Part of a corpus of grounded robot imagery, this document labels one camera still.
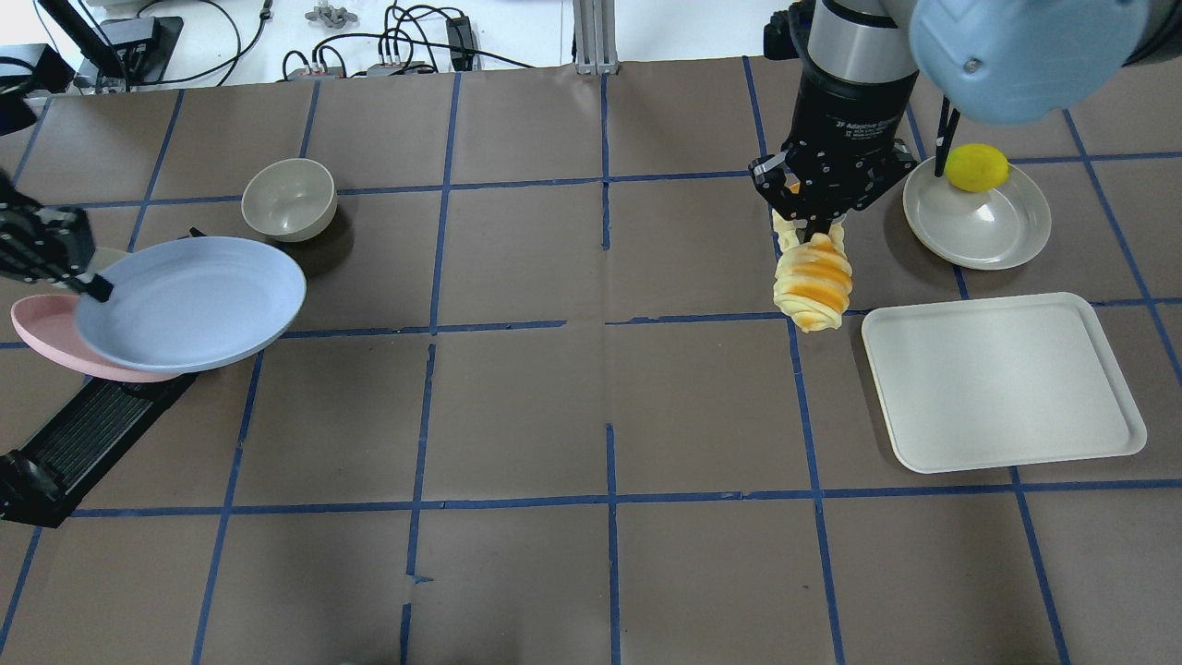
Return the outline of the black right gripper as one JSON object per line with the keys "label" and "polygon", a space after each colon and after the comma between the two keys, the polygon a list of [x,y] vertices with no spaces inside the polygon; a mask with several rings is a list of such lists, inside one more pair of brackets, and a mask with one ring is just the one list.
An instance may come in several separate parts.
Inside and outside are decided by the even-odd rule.
{"label": "black right gripper", "polygon": [[898,138],[917,79],[864,84],[803,73],[780,151],[751,162],[756,194],[778,214],[779,248],[807,245],[806,227],[811,239],[843,243],[843,214],[873,206],[918,164]]}

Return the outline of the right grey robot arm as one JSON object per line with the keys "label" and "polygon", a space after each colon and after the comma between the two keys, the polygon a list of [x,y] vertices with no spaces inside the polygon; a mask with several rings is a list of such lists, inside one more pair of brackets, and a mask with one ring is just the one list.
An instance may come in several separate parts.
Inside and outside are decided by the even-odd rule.
{"label": "right grey robot arm", "polygon": [[751,162],[786,245],[830,235],[916,167],[896,138],[913,85],[943,94],[940,156],[959,120],[1030,125],[1124,67],[1178,57],[1177,1],[798,1],[764,56],[801,63],[790,135]]}

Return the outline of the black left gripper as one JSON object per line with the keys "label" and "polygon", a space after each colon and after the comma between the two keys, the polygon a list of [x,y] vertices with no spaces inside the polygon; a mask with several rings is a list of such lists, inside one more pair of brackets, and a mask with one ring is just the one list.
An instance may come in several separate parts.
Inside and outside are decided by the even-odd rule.
{"label": "black left gripper", "polygon": [[113,283],[90,268],[96,243],[86,211],[45,207],[18,193],[1,172],[1,270],[22,283],[44,281],[98,304],[109,302]]}

